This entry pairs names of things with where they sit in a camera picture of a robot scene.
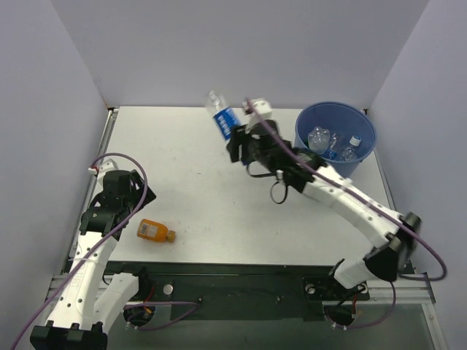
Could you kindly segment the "orange juice bottle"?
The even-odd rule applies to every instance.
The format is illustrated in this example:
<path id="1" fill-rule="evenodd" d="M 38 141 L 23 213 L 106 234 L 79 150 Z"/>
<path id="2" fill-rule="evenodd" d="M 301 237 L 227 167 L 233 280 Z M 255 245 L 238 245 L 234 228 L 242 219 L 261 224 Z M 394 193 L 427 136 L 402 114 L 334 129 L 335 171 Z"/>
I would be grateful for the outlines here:
<path id="1" fill-rule="evenodd" d="M 174 243 L 176 233 L 159 222 L 143 219 L 139 223 L 136 236 L 157 243 Z"/>

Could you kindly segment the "small blue label water bottle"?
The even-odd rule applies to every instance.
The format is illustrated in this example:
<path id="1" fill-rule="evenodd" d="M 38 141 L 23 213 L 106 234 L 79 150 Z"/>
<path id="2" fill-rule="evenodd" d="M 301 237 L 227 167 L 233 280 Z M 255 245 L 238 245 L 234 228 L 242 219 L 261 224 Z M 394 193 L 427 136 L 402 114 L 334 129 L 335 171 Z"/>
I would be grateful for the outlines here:
<path id="1" fill-rule="evenodd" d="M 323 158 L 327 159 L 327 160 L 335 160 L 338 158 L 338 154 L 336 152 L 334 152 L 333 150 L 331 149 L 328 149 L 325 151 L 325 153 L 322 155 Z"/>

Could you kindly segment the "small Pepsi bottle blue cap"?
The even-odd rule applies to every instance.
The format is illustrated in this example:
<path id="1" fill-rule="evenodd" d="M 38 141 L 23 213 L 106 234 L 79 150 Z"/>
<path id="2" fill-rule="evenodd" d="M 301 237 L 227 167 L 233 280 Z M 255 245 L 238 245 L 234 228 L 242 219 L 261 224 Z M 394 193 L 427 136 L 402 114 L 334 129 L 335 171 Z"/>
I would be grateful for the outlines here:
<path id="1" fill-rule="evenodd" d="M 229 141 L 234 127 L 241 125 L 230 104 L 227 103 L 223 95 L 211 90 L 207 94 L 205 108 L 214 120 L 223 138 Z"/>

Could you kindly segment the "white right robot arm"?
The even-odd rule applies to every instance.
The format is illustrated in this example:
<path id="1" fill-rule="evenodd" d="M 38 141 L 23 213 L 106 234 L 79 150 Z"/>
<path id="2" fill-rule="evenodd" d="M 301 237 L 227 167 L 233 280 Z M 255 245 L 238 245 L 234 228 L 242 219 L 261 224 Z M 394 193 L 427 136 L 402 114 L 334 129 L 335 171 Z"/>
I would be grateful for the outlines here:
<path id="1" fill-rule="evenodd" d="M 234 126 L 227 143 L 232 162 L 248 166 L 260 163 L 278 182 L 314 199 L 357 228 L 371 244 L 370 251 L 356 260 L 340 260 L 326 279 L 330 296 L 342 298 L 353 287 L 370 279 L 394 282 L 415 248 L 415 240 L 405 229 L 419 230 L 421 219 L 413 214 L 403 216 L 377 204 L 341 176 L 333 166 L 307 148 L 293 147 L 289 141 L 271 136 L 257 123 L 251 130 Z"/>

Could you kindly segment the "large Pepsi bottle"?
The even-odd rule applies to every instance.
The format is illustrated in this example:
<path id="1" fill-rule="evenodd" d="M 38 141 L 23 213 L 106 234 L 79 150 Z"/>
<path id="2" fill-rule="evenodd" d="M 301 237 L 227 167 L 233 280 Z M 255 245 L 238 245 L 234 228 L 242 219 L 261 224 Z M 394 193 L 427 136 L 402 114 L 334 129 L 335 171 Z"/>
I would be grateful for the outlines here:
<path id="1" fill-rule="evenodd" d="M 319 126 L 315 127 L 307 137 L 308 147 L 318 155 L 322 155 L 328 149 L 330 141 L 330 131 Z"/>

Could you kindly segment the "clear bottle white cap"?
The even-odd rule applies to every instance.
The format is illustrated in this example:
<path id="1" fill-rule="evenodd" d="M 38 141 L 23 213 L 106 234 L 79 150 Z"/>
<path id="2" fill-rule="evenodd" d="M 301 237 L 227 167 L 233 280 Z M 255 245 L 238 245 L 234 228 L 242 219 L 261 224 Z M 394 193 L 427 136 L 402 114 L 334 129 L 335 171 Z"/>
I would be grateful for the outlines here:
<path id="1" fill-rule="evenodd" d="M 339 161 L 350 162 L 357 158 L 357 150 L 361 143 L 361 137 L 352 136 L 349 143 L 339 153 Z"/>

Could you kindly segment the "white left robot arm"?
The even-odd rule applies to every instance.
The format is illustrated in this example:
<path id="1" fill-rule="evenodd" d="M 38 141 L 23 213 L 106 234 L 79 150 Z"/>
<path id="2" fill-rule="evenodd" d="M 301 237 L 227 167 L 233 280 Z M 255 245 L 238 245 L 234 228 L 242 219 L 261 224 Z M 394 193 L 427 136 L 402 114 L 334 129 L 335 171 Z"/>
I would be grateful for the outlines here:
<path id="1" fill-rule="evenodd" d="M 108 332 L 131 299 L 148 296 L 147 270 L 124 265 L 99 290 L 110 255 L 120 240 L 128 216 L 155 200 L 137 171 L 102 168 L 102 191 L 81 216 L 80 235 L 72 269 L 44 325 L 30 335 L 35 349 L 106 349 Z"/>

